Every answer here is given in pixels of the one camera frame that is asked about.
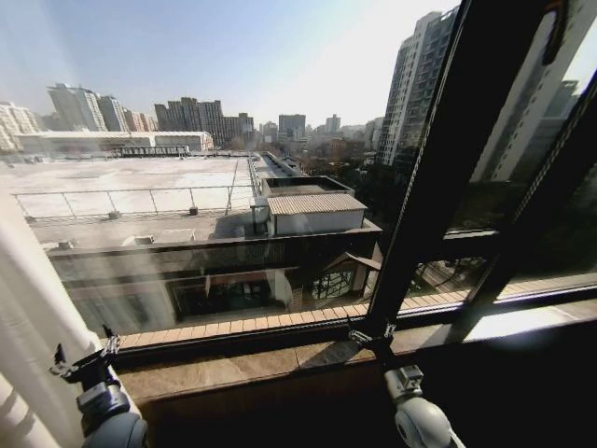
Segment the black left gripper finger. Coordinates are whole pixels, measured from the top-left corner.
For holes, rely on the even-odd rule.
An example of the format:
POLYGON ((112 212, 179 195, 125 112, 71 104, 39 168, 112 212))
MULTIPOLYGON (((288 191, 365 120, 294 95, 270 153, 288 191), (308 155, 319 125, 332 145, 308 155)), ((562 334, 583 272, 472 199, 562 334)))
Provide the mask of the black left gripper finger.
POLYGON ((101 352, 101 357, 115 357, 120 349, 121 338, 106 324, 103 324, 104 335, 106 342, 101 352))
POLYGON ((58 343, 53 355, 53 364, 49 367, 49 372, 55 376, 72 376, 77 371, 78 366, 69 364, 66 361, 62 345, 58 343))

